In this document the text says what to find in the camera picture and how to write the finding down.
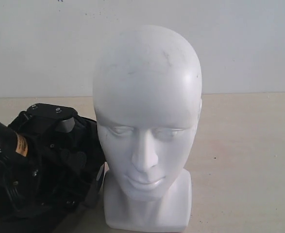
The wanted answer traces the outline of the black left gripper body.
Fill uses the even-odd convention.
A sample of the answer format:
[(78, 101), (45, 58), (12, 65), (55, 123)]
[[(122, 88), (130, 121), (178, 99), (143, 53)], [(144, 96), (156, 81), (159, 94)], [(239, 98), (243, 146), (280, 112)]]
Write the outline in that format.
[[(67, 110), (38, 103), (27, 110)], [(14, 218), (33, 218), (49, 210), (70, 213), (56, 206), (41, 205), (36, 199), (39, 176), (33, 175), (38, 165), (36, 152), (29, 152), (28, 139), (0, 122), (0, 221)]]

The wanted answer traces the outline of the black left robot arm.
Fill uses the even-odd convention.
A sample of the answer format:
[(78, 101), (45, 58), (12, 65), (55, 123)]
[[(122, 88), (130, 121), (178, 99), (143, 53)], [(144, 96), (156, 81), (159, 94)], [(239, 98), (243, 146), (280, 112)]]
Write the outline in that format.
[(87, 124), (73, 108), (40, 104), (0, 123), (0, 221), (32, 218), (51, 209), (73, 211), (89, 184), (78, 150)]

